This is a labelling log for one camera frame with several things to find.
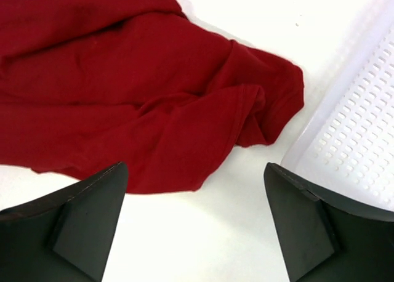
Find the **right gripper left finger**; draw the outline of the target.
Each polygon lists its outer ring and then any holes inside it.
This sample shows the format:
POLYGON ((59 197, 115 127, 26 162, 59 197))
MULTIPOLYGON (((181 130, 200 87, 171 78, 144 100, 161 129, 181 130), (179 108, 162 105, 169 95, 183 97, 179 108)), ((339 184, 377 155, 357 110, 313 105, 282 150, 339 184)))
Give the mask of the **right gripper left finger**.
POLYGON ((1 281, 102 281, 128 181, 125 163, 1 211, 1 281))

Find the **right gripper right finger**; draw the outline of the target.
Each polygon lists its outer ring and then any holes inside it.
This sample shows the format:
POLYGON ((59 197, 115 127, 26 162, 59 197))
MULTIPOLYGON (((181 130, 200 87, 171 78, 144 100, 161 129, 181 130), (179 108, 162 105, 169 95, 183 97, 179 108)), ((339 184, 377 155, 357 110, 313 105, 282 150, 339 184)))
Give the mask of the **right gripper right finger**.
POLYGON ((275 163, 264 184, 290 281, 393 281, 393 212, 275 163))

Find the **red t shirt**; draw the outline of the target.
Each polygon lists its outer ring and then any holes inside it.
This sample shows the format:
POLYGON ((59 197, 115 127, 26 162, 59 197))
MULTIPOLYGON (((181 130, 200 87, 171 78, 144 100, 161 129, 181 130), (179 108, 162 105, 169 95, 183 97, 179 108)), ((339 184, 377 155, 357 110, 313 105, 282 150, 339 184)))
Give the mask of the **red t shirt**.
POLYGON ((302 70, 207 31, 176 0, 1 0, 1 163, 127 191, 198 190, 235 145, 270 145, 302 70))

